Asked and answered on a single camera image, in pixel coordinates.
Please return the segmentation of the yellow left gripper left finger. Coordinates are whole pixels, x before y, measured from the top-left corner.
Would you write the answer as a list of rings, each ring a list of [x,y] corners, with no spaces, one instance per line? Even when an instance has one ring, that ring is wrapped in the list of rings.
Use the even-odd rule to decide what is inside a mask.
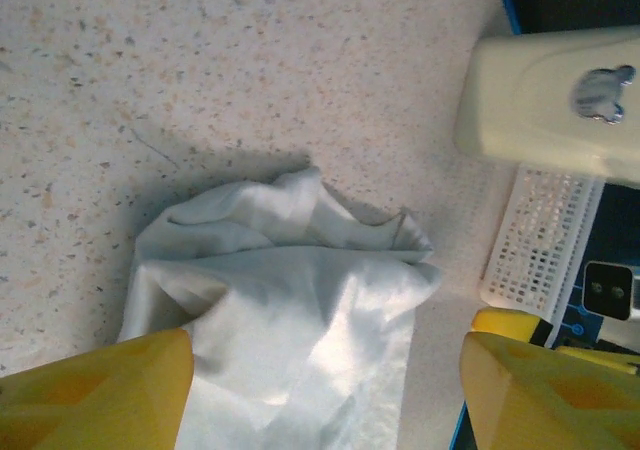
[[[1,446],[172,449],[193,373],[176,328],[5,376]]]

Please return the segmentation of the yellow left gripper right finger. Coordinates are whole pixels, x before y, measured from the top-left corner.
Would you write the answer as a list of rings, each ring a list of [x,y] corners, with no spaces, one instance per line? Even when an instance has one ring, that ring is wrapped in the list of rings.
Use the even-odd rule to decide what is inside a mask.
[[[636,449],[639,378],[503,336],[468,333],[460,379],[480,449]]]

